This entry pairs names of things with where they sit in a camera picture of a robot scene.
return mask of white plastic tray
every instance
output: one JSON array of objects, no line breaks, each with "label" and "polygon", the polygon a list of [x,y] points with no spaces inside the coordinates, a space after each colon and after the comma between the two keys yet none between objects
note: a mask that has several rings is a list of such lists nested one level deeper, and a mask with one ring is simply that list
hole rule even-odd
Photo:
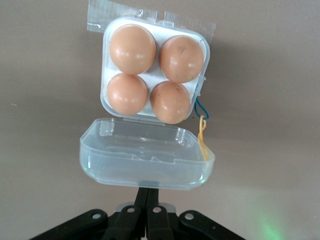
[{"label": "white plastic tray", "polygon": [[102,52],[101,92],[100,92],[100,98],[101,98],[101,103],[103,107],[109,113],[111,113],[116,117],[124,117],[123,115],[120,115],[116,111],[114,111],[110,106],[107,98],[107,87],[110,80],[115,75],[121,73],[121,71],[112,62],[109,54],[110,39],[113,33],[118,28],[127,24],[136,24],[146,28],[154,37],[157,51],[156,51],[155,61],[151,66],[151,68],[148,71],[142,74],[139,74],[139,76],[145,81],[148,88],[149,95],[148,95],[147,104],[144,107],[144,109],[140,111],[138,114],[132,115],[132,116],[125,116],[125,117],[129,119],[160,122],[160,120],[155,116],[151,108],[149,99],[150,99],[150,94],[154,89],[154,87],[161,82],[167,81],[166,77],[163,75],[159,67],[158,58],[159,58],[160,48],[165,43],[166,40],[176,35],[186,35],[193,38],[196,42],[199,43],[204,56],[203,68],[201,73],[198,75],[198,77],[196,77],[194,80],[190,82],[183,83],[185,88],[188,90],[189,98],[190,98],[190,110],[189,110],[189,114],[187,115],[188,117],[193,110],[193,106],[195,104],[197,96],[200,95],[200,91],[201,91],[203,82],[205,80],[204,74],[206,72],[208,62],[210,59],[210,48],[206,39],[197,32],[190,31],[187,29],[175,28],[169,22],[162,22],[162,24],[160,24],[160,23],[152,23],[152,22],[148,22],[148,21],[136,19],[136,18],[127,18],[127,17],[117,18],[116,20],[112,21],[108,25],[108,27],[104,32],[103,52]]}]

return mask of green light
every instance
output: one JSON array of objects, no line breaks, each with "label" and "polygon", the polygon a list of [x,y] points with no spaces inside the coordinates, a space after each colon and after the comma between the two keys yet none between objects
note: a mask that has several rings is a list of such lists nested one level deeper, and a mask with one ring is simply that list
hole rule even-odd
[{"label": "green light", "polygon": [[265,239],[267,240],[283,240],[284,238],[281,236],[279,231],[277,231],[275,228],[272,226],[264,223],[262,225],[263,227],[263,232],[265,233]]}]

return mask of blue wire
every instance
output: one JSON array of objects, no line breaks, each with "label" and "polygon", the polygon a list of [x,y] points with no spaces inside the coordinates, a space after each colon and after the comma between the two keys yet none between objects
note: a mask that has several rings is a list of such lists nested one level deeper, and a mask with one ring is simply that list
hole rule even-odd
[{"label": "blue wire", "polygon": [[195,114],[201,118],[201,115],[198,113],[198,108],[197,108],[197,104],[199,105],[199,107],[204,111],[205,113],[205,117],[203,118],[204,120],[208,120],[209,119],[209,113],[207,112],[207,110],[205,109],[204,106],[202,106],[202,104],[199,102],[198,98],[195,99],[195,103],[194,103],[194,111],[195,111]]}]

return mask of egg holder compartment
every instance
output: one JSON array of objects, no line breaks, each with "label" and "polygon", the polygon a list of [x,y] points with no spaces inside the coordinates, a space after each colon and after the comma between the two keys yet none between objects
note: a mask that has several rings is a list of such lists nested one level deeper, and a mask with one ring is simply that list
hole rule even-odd
[{"label": "egg holder compartment", "polygon": [[152,67],[139,76],[148,93],[166,81],[159,68],[162,44],[175,35],[186,35],[200,43],[204,55],[200,75],[183,83],[189,92],[190,111],[205,80],[210,51],[207,41],[198,33],[174,28],[170,22],[153,23],[140,19],[118,18],[107,27],[103,37],[101,103],[112,115],[121,118],[95,120],[80,138],[80,164],[83,171],[101,184],[144,188],[190,190],[202,185],[210,176],[215,155],[206,147],[204,159],[197,137],[190,131],[162,123],[154,115],[150,101],[137,115],[117,114],[108,103],[108,82],[120,71],[113,64],[108,47],[112,33],[126,24],[138,24],[153,35],[157,54]]},{"label": "egg holder compartment", "polygon": [[[139,77],[143,79],[148,89],[148,100],[144,108],[135,115],[121,115],[117,113],[109,104],[107,97],[107,87],[110,80],[117,74],[120,74],[121,71],[115,66],[112,62],[112,59],[109,54],[109,46],[110,40],[113,33],[120,28],[121,26],[127,24],[136,24],[146,28],[153,36],[156,44],[156,57],[152,64],[152,66],[144,73],[138,74]],[[203,52],[203,68],[200,74],[187,83],[182,83],[182,85],[187,89],[190,99],[190,109],[189,113],[186,116],[191,114],[193,111],[193,106],[196,102],[196,98],[200,95],[200,91],[203,85],[205,78],[205,72],[208,67],[209,59],[210,59],[210,48],[206,41],[206,39],[198,34],[197,32],[190,31],[187,29],[179,29],[173,26],[172,22],[162,21],[161,23],[153,23],[147,22],[141,19],[127,18],[121,17],[114,21],[112,21],[108,27],[106,28],[103,35],[103,53],[102,53],[102,77],[101,77],[101,92],[100,98],[103,107],[112,115],[116,117],[128,118],[128,119],[136,119],[136,120],[144,120],[144,121],[152,121],[152,122],[161,122],[154,114],[151,103],[150,103],[150,94],[154,87],[168,79],[162,73],[159,66],[159,52],[161,46],[165,43],[166,40],[173,36],[177,35],[185,35],[193,38]]]}]

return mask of brown egg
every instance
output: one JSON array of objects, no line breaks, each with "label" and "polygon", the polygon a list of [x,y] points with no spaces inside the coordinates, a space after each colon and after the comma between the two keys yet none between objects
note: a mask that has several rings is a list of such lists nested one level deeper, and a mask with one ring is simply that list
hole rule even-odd
[{"label": "brown egg", "polygon": [[161,47],[159,64],[167,79],[175,83],[187,83],[201,72],[204,54],[193,38],[185,35],[173,36]]},{"label": "brown egg", "polygon": [[141,77],[120,73],[109,82],[107,98],[117,113],[135,115],[145,107],[148,89]]},{"label": "brown egg", "polygon": [[180,123],[190,110],[187,89],[182,84],[172,81],[164,81],[155,86],[150,102],[156,117],[166,124]]},{"label": "brown egg", "polygon": [[111,36],[110,56],[123,73],[137,75],[147,71],[154,63],[156,51],[154,37],[140,25],[123,25]]}]

